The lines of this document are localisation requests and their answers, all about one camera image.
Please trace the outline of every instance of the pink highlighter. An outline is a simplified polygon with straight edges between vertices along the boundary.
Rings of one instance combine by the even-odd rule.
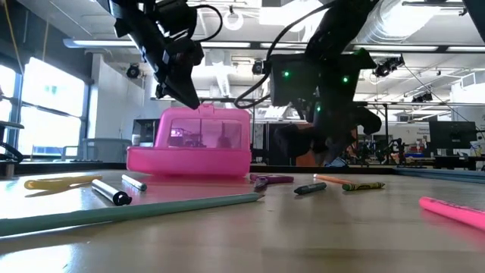
[[[451,218],[461,223],[469,224],[475,228],[485,231],[485,212],[456,204],[433,199],[430,197],[421,197],[419,206],[430,212]]]

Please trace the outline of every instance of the wooden table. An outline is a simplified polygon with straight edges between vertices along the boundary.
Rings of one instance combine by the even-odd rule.
[[[101,173],[127,187],[120,183],[126,171]],[[313,181],[296,174],[295,185],[270,187],[254,203],[0,238],[0,272],[483,272],[485,233],[418,206],[431,196],[485,209],[483,184],[334,176],[380,181],[386,189],[343,192],[329,183],[326,191],[295,197],[296,185]],[[110,205],[89,187],[26,197],[25,179],[0,181],[0,218]],[[184,182],[188,191],[194,182]],[[221,183],[213,187],[251,190],[244,182]],[[134,202],[160,202],[167,189],[152,180],[146,195],[131,194]]]

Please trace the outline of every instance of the cable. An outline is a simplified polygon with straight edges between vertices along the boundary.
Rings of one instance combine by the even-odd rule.
[[[238,96],[235,100],[234,100],[234,105],[236,106],[236,108],[238,109],[249,109],[249,108],[252,108],[258,104],[260,104],[261,102],[263,102],[265,99],[269,98],[270,96],[269,95],[266,95],[264,96],[263,98],[257,100],[256,102],[253,102],[251,104],[248,104],[248,105],[240,105],[239,102],[244,99],[247,95],[253,93],[258,87],[260,87],[260,85],[263,84],[263,82],[266,81],[267,78],[269,78],[270,76],[270,73],[267,72],[255,85],[251,86],[251,88],[249,88],[248,90],[246,90],[243,94],[241,94],[240,96]]]
[[[44,46],[42,48],[42,61],[45,61],[45,51],[47,50],[47,38],[49,37],[49,22],[45,22]]]
[[[276,36],[276,38],[274,39],[274,41],[271,44],[270,48],[268,49],[268,53],[266,54],[266,60],[269,60],[269,58],[271,57],[271,53],[273,52],[274,48],[276,47],[276,44],[281,40],[281,38],[283,38],[283,36],[288,32],[288,30],[291,30],[292,27],[294,27],[295,25],[301,23],[304,19],[312,16],[313,14],[316,14],[316,13],[318,13],[320,11],[324,11],[324,10],[326,10],[328,8],[331,8],[334,5],[335,5],[335,2],[330,2],[330,3],[327,3],[325,5],[322,5],[319,8],[316,8],[313,11],[310,11],[305,16],[299,18],[298,20],[294,21],[293,23],[291,23],[288,26],[286,26],[285,28],[283,28],[283,30],[281,30],[280,34],[278,34],[278,36]]]
[[[17,56],[18,66],[20,67],[20,73],[23,76],[22,61],[20,60],[20,54],[19,54],[19,51],[18,51],[17,42],[15,41],[14,28],[12,27],[12,22],[10,20],[10,13],[8,12],[7,2],[8,1],[5,1],[3,3],[4,4],[4,8],[5,8],[5,16],[7,17],[8,28],[10,30],[10,36],[12,38],[12,44],[14,45],[15,55]]]
[[[276,36],[276,38],[274,39],[273,43],[271,43],[271,46],[268,49],[268,53],[266,54],[266,60],[268,61],[270,59],[271,53],[273,52],[274,48],[276,47],[276,44],[280,41],[281,38],[283,38],[283,36],[288,32],[288,30],[290,30],[296,24],[299,24],[300,22],[302,22],[304,19],[306,19],[306,18],[308,18],[308,17],[312,16],[313,14],[316,14],[316,13],[318,13],[320,11],[324,11],[324,10],[326,10],[328,8],[331,8],[331,7],[333,7],[333,5],[335,5],[335,2],[330,2],[330,3],[327,3],[325,5],[322,5],[319,8],[316,8],[313,11],[310,11],[305,16],[299,18],[298,20],[292,22],[291,24],[289,24],[288,26],[286,26],[285,28],[283,28],[283,30],[281,30],[280,34],[278,34],[278,36]],[[263,82],[266,81],[267,78],[269,78],[269,76],[270,76],[270,72],[267,71],[266,74],[264,75],[264,77],[262,77],[254,86],[252,86],[251,88],[249,88],[248,90],[246,90],[243,94],[241,94],[240,96],[238,96],[234,100],[234,105],[236,106],[236,108],[239,108],[239,109],[252,108],[252,107],[256,106],[257,104],[263,102],[265,99],[269,98],[270,96],[267,95],[267,96],[264,96],[263,98],[257,100],[256,102],[253,102],[253,103],[249,104],[249,105],[240,105],[239,104],[239,102],[241,101],[241,99],[244,99],[247,95],[253,93],[258,87],[260,87],[263,84]]]
[[[433,94],[433,96],[435,96],[438,100],[440,100],[446,107],[448,107],[451,111],[455,112],[460,118],[463,118],[464,121],[467,121],[467,122],[470,122],[468,119],[466,119],[465,117],[462,116],[462,114],[458,113],[458,111],[456,111],[455,109],[453,109],[453,107],[449,106],[448,103],[446,103],[444,100],[442,100],[439,96],[437,96],[433,90],[431,90],[431,88],[429,88],[428,86],[426,86],[421,80],[419,80],[418,77],[416,77],[416,75],[411,71],[411,69],[409,69],[405,64],[404,64],[404,67],[406,67],[406,69],[409,71],[409,73],[411,73],[411,75],[424,87],[427,89],[428,92],[430,92],[431,94]],[[475,125],[475,128],[477,129],[477,131],[480,131],[480,128]],[[483,135],[482,132],[479,132],[483,139],[485,139],[485,135]]]
[[[208,41],[208,40],[213,39],[214,37],[216,37],[219,34],[219,32],[222,30],[222,25],[223,25],[223,23],[222,23],[222,14],[219,12],[219,10],[216,9],[215,7],[211,6],[211,5],[197,5],[194,8],[195,9],[200,9],[200,8],[208,8],[208,9],[211,9],[212,11],[214,11],[217,14],[217,16],[219,17],[219,20],[221,21],[221,23],[219,24],[218,29],[215,31],[214,34],[212,34],[209,37],[206,37],[204,39],[196,40],[195,42],[206,42],[206,41]]]

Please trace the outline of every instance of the ceiling pipe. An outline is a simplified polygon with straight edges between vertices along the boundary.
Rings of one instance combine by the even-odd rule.
[[[463,2],[433,3],[433,2],[408,2],[408,1],[404,1],[402,3],[402,5],[407,6],[407,7],[439,7],[439,8],[464,8],[465,7]]]
[[[403,6],[404,0],[383,0],[355,38],[357,43],[399,43],[416,33],[437,13],[436,7]]]

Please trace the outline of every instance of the green crayon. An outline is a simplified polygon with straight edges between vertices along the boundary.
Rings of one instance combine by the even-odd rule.
[[[386,184],[381,182],[366,183],[366,184],[343,184],[342,188],[346,191],[352,190],[376,190],[382,189]]]

